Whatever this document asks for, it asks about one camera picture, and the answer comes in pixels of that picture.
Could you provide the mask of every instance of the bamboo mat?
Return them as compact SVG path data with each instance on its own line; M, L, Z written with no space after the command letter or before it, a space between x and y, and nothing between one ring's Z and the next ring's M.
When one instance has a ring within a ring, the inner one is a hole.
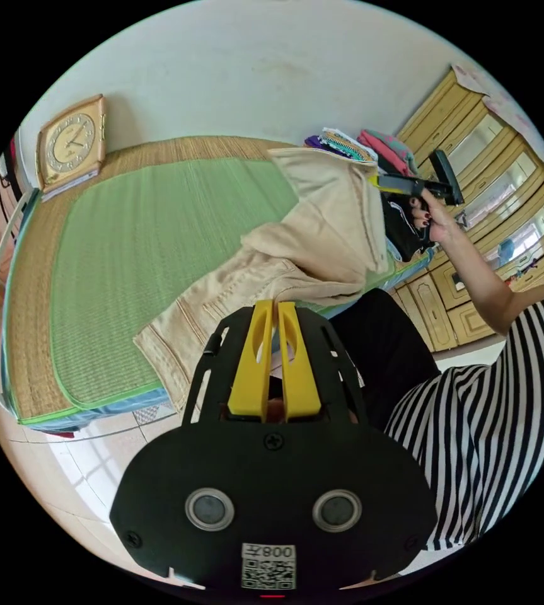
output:
M292 145L242 137L184 137L145 143L109 154L96 178L38 203L16 252L7 293L6 363L21 420L77 411L55 379L49 334L52 267L74 201L97 183L145 166L191 159L268 159L266 151L275 147Z

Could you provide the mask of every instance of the gold clock frame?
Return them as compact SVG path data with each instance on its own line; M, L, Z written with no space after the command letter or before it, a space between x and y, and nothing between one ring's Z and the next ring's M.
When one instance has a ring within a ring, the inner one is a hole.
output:
M47 143L59 122L74 113L87 114L95 124L95 142L83 162L66 174L60 173L49 166L46 158ZM99 174L106 156L106 103L103 95L95 95L79 101L51 118L38 132L35 150L35 166L38 185L43 193L48 193L67 183L77 180L92 171Z

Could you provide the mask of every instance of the bed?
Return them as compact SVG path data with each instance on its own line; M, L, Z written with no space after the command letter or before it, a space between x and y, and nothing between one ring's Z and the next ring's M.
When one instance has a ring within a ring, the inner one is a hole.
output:
M3 305L1 403L20 424L71 432L168 402L132 337L229 258L241 234L293 207L266 155L283 146L240 137L153 142L109 154L95 179L46 202L34 192ZM392 288L431 254L371 274L367 289ZM331 317L348 305L310 306Z

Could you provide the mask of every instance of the screw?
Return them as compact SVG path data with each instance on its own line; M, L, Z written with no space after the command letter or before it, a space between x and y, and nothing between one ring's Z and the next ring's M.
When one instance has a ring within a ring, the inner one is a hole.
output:
M263 439L266 449L276 451L284 445L284 438L278 433L269 433Z
M125 541L131 548L139 548L141 546L141 538L134 531L127 531Z

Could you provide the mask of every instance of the purple cloth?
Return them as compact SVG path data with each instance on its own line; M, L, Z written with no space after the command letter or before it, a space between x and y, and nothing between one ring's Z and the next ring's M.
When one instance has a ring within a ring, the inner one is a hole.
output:
M308 137L307 139L305 139L305 144L308 147L313 147L314 149L322 149L324 151L331 151L333 153L336 153L338 156L343 156L344 158L348 158L349 156L346 153L343 153L342 151L339 151L338 149L335 149L334 147L331 147L330 145L327 145L326 143L322 143L322 141L320 140L320 137L317 135Z

